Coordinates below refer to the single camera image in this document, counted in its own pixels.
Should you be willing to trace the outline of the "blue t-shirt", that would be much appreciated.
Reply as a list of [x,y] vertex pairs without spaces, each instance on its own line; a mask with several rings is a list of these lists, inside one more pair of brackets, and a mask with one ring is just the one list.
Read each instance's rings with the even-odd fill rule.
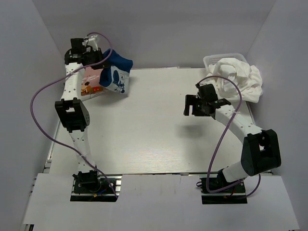
[[99,84],[110,91],[128,94],[133,61],[120,56],[115,50],[106,61],[110,67],[101,71]]

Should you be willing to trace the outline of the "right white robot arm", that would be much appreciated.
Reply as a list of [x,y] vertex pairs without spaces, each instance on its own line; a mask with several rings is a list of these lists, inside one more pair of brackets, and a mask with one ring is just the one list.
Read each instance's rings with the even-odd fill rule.
[[228,192],[237,181],[281,166],[277,133],[249,123],[236,112],[231,102],[218,98],[212,84],[199,86],[196,95],[186,95],[183,114],[212,117],[225,125],[243,145],[241,159],[217,174],[214,185],[221,191]]

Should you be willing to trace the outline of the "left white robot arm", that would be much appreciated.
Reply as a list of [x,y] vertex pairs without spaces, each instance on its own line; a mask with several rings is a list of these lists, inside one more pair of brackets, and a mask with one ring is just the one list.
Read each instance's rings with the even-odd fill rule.
[[81,100],[81,86],[84,77],[83,66],[99,61],[95,56],[99,51],[97,36],[86,39],[71,39],[71,49],[64,56],[65,78],[64,91],[55,109],[64,128],[68,131],[74,148],[78,151],[78,173],[74,178],[85,182],[91,192],[97,192],[102,186],[102,180],[97,176],[95,162],[92,160],[88,140],[90,115]]

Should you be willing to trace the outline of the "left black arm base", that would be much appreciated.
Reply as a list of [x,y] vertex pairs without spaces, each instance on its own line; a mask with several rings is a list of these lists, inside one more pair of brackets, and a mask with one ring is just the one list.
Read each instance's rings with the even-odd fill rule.
[[98,182],[81,183],[77,176],[74,176],[70,202],[116,202],[120,193],[121,176],[109,178],[110,184],[102,176]]

